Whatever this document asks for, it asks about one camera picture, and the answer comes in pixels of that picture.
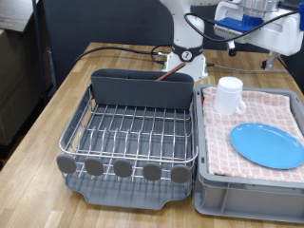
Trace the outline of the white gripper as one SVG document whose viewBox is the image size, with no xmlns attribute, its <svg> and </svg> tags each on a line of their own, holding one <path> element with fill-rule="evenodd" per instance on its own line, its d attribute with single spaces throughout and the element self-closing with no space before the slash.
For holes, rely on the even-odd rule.
<svg viewBox="0 0 304 228">
<path fill-rule="evenodd" d="M 290 56 L 300 51 L 303 41 L 303 32 L 299 28 L 299 14 L 293 14 L 274 21 L 248 35 L 238 38 L 241 44 L 251 44 L 259 48 L 270 50 L 270 57 L 262 62 L 262 68 L 271 70 L 280 54 Z M 226 43 L 227 54 L 237 55 L 234 41 Z"/>
</svg>

